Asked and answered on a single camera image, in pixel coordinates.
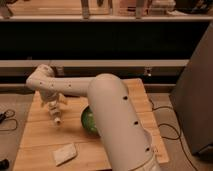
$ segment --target black wall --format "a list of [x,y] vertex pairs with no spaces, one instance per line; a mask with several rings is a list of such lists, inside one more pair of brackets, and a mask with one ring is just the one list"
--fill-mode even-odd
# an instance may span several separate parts
[[1,22],[0,59],[189,59],[208,22]]

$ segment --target wooden surface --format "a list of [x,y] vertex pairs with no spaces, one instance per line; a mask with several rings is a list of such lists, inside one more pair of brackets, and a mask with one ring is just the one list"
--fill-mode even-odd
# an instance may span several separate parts
[[[81,0],[18,0],[9,5],[14,15],[72,15],[82,14]],[[109,14],[108,1],[98,7],[97,0],[89,0],[91,14]]]
[[[152,135],[152,147],[160,163],[169,161],[167,151],[160,136],[151,105],[140,79],[125,80],[130,98],[138,113],[142,125]],[[69,98],[68,105],[61,105],[62,124],[54,125],[46,107],[41,108],[39,94],[34,96],[28,120],[18,151],[15,171],[67,171],[67,170],[103,170],[110,169],[105,150],[96,136],[84,131],[80,115],[88,105],[86,98]],[[74,142],[78,156],[72,161],[56,167],[53,151]]]

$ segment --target black cable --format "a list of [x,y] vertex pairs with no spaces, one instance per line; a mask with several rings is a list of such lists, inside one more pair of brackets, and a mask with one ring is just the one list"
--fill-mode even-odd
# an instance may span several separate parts
[[16,119],[6,119],[4,120],[4,122],[7,122],[7,121],[14,121],[15,122],[15,127],[14,128],[11,128],[11,129],[0,129],[0,132],[3,132],[3,131],[15,131],[17,128],[18,128],[18,121]]
[[[173,110],[173,111],[174,111],[174,109],[173,109],[171,106],[160,106],[160,107],[155,108],[154,102],[153,102],[151,99],[149,99],[149,101],[150,101],[151,104],[152,104],[152,110],[153,110],[153,111],[156,111],[156,110],[159,110],[159,109],[170,109],[170,110]],[[196,168],[196,166],[195,166],[195,165],[192,163],[192,161],[189,159],[189,157],[188,157],[188,155],[187,155],[187,153],[186,153],[186,150],[185,150],[185,148],[184,148],[184,145],[183,145],[183,142],[182,142],[182,139],[181,139],[181,137],[182,137],[182,129],[181,129],[181,127],[180,127],[180,124],[179,124],[179,132],[178,132],[178,130],[177,130],[174,126],[172,126],[171,124],[168,124],[168,123],[161,123],[161,124],[158,125],[159,128],[160,128],[161,126],[168,126],[168,127],[172,128],[172,129],[175,131],[175,133],[177,134],[177,137],[173,138],[173,137],[162,136],[162,138],[167,139],[167,140],[172,140],[172,141],[179,140],[179,141],[180,141],[180,145],[181,145],[181,149],[182,149],[182,151],[183,151],[183,153],[184,153],[184,155],[185,155],[187,161],[189,162],[189,164],[191,165],[191,167],[192,167],[195,171],[198,171],[198,169]]]
[[174,126],[172,126],[172,125],[170,125],[170,124],[168,124],[168,123],[161,123],[161,124],[158,125],[159,128],[160,128],[161,126],[168,126],[168,127],[172,128],[172,129],[176,132],[176,134],[177,134],[177,137],[175,137],[175,138],[165,137],[165,136],[162,136],[162,138],[165,138],[165,139],[167,139],[167,140],[179,140],[179,139],[181,138],[181,135],[182,135],[181,129],[180,129],[180,131],[178,132],[177,129],[176,129]]
[[160,106],[160,107],[156,107],[156,108],[153,108],[153,111],[156,111],[156,110],[159,110],[159,109],[171,109],[174,111],[173,107],[171,106]]
[[3,122],[8,122],[8,121],[13,121],[15,122],[15,127],[14,128],[11,128],[11,129],[0,129],[1,132],[3,131],[15,131],[17,128],[18,128],[18,121],[14,118],[12,118],[13,116],[15,116],[15,111],[12,110],[12,109],[8,109],[6,110],[4,113],[1,114],[1,122],[0,123],[3,123]]
[[0,161],[0,170],[6,170],[10,166],[10,162],[7,159]]

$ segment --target green ball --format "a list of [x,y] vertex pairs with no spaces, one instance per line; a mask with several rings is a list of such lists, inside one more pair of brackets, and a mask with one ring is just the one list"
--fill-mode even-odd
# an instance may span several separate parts
[[89,106],[87,106],[81,114],[81,124],[87,132],[98,135],[98,130],[95,126],[93,113]]

